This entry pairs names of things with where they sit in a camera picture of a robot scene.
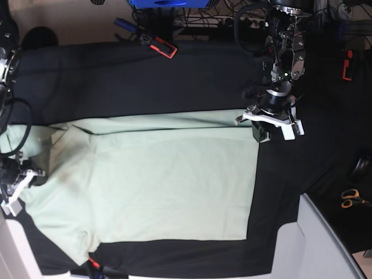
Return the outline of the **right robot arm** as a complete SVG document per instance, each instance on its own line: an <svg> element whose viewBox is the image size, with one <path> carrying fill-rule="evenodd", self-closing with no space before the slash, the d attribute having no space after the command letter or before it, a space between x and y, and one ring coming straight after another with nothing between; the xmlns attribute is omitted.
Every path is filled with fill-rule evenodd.
<svg viewBox="0 0 372 279"><path fill-rule="evenodd" d="M14 84L19 69L22 49L19 46L18 25L12 18L8 1L1 1L1 132L8 127L15 104L23 105L33 114L30 104L14 96ZM1 197L14 198L24 188L43 185L47 176L31 159L24 159L22 148L30 136L32 119L28 118L24 135L11 151L1 152Z"/></svg>

